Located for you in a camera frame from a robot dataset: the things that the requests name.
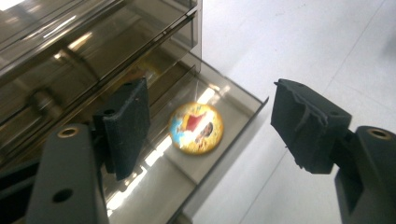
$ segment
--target colorful coin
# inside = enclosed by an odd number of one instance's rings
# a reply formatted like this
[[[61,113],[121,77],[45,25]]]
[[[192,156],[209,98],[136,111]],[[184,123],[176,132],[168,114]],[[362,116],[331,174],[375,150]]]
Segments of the colorful coin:
[[[188,103],[172,114],[169,131],[177,148],[190,154],[202,154],[219,143],[223,123],[214,106]]]

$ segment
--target white tile floor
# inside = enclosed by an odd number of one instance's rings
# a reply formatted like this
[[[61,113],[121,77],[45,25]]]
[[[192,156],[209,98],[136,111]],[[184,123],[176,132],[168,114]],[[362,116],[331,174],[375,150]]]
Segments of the white tile floor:
[[[186,206],[194,224],[341,222],[337,169],[301,170],[270,125],[273,83],[323,94],[352,114],[352,131],[396,133],[395,10],[392,0],[204,1],[203,59],[271,100]]]

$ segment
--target gold coin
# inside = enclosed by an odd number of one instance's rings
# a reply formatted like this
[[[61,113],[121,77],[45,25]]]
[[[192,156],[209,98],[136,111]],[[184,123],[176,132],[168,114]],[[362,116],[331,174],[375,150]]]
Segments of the gold coin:
[[[175,147],[186,153],[203,154],[220,142],[223,122],[214,106],[188,103],[171,115],[169,132]]]

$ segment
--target coin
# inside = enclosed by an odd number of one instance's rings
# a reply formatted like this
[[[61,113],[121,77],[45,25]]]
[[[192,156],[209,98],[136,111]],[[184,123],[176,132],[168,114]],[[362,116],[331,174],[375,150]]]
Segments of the coin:
[[[203,154],[218,145],[223,122],[212,105],[181,105],[169,119],[169,132],[175,147],[189,154]]]

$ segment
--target white surface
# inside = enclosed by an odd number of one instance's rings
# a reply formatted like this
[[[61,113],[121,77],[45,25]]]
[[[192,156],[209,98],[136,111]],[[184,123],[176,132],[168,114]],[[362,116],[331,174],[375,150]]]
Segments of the white surface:
[[[341,222],[336,169],[300,170],[270,125],[273,83],[287,78],[323,94],[352,114],[352,131],[396,133],[395,10],[391,0],[204,1],[203,59],[271,100],[236,142],[244,150],[228,171],[187,205],[194,224]]]

